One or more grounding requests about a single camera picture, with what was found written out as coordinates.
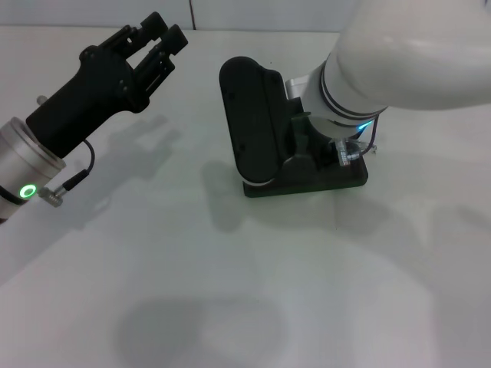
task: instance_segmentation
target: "green led ring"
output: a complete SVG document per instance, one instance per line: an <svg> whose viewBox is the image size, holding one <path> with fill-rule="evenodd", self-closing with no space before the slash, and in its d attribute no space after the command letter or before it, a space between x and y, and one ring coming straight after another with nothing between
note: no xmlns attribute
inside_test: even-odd
<svg viewBox="0 0 491 368"><path fill-rule="evenodd" d="M21 198L29 198L32 197L36 193L36 186L33 184L29 184L28 186L25 186L24 188L21 189L20 191L20 196Z"/></svg>

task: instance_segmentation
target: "white wall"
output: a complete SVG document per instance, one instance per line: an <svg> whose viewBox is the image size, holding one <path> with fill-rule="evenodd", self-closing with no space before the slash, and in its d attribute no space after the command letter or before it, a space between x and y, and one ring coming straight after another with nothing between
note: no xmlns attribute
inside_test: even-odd
<svg viewBox="0 0 491 368"><path fill-rule="evenodd" d="M339 31L357 0L193 0L200 29Z"/></svg>
<svg viewBox="0 0 491 368"><path fill-rule="evenodd" d="M4 25L138 25L151 12L191 28L187 0L0 0Z"/></svg>
<svg viewBox="0 0 491 368"><path fill-rule="evenodd" d="M357 0L193 0L198 29L339 31ZM0 25L137 25L158 11L191 28L189 0L0 0Z"/></svg>

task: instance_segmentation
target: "metal cylinder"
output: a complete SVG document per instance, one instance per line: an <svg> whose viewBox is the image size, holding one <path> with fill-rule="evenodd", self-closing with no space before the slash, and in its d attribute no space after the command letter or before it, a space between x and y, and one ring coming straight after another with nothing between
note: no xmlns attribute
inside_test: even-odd
<svg viewBox="0 0 491 368"><path fill-rule="evenodd" d="M0 129L0 223L53 179L65 163L14 117Z"/></svg>

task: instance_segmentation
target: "white table surface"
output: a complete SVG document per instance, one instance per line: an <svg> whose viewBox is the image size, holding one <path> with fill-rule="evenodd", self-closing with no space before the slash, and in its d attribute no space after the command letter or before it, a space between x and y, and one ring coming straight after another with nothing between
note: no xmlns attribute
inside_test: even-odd
<svg viewBox="0 0 491 368"><path fill-rule="evenodd" d="M113 32L0 28L4 122ZM301 76L337 36L186 36L150 107L91 136L65 204L0 228L0 366L488 367L491 107L389 109L365 187L247 199L219 69L246 55Z"/></svg>

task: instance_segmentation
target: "black object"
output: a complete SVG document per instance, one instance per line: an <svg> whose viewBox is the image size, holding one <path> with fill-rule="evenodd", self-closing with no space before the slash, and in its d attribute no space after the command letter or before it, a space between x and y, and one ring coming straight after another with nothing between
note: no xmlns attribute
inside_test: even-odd
<svg viewBox="0 0 491 368"><path fill-rule="evenodd" d="M156 12L141 26L127 25L82 51L77 74L27 118L39 142L56 156L65 157L114 114L143 111L175 69L169 56L187 45L180 28L168 29ZM133 69L126 59L158 38L161 42Z"/></svg>
<svg viewBox="0 0 491 368"><path fill-rule="evenodd" d="M88 147L88 149L91 151L91 163L89 164L89 167L86 169L81 170L79 173L75 174L72 176L69 180L61 184L63 188L67 191L70 192L75 186L81 183L82 180L87 178L89 174L91 173L92 169L94 168L95 164L95 151L92 145L87 141L84 140L85 145Z"/></svg>
<svg viewBox="0 0 491 368"><path fill-rule="evenodd" d="M0 186L0 197L2 197L4 200L9 201L10 203L13 203L15 205L25 205L28 202L25 199L22 199L22 198L17 197L16 195L13 195L7 189L5 189L3 186Z"/></svg>
<svg viewBox="0 0 491 368"><path fill-rule="evenodd" d="M357 121L366 121L368 119L375 119L378 117L381 113L383 113L387 108L385 107L382 110L375 111L373 113L355 113L354 111L348 110L345 107L342 107L336 100L332 97L332 95L329 93L328 86L325 83L325 66L328 64L328 60L331 57L331 55L328 56L328 59L322 66L322 71L321 71L321 78L319 80L319 91L321 92L320 95L322 97L322 100L326 104L327 107L329 107L329 110L331 110L333 113L338 115L339 117L343 117L348 120L357 120Z"/></svg>
<svg viewBox="0 0 491 368"><path fill-rule="evenodd" d="M332 140L311 125L299 98L288 100L279 72L235 57L223 65L219 78L237 169L247 181L246 196L343 189L367 182L363 158L339 165Z"/></svg>

